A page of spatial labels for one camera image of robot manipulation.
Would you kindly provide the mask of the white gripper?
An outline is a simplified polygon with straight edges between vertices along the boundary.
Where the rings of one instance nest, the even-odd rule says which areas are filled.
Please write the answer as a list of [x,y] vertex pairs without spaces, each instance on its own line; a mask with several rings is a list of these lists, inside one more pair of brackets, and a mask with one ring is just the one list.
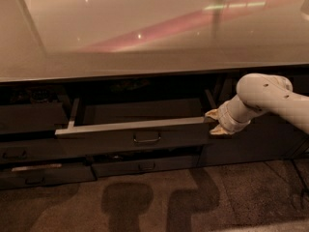
[[221,104],[217,109],[205,113],[207,123],[218,120],[219,125],[210,130],[211,135],[231,135],[242,131],[251,122],[248,117],[249,109],[242,101],[229,100]]

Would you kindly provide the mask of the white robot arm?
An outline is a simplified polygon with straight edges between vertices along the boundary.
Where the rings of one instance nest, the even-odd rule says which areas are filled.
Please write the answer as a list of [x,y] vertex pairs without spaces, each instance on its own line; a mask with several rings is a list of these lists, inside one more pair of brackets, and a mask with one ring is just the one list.
[[236,91],[232,99],[205,114],[218,122],[211,130],[212,135],[242,131],[252,119],[268,112],[309,133],[309,98],[295,93],[287,77],[246,74],[238,81]]

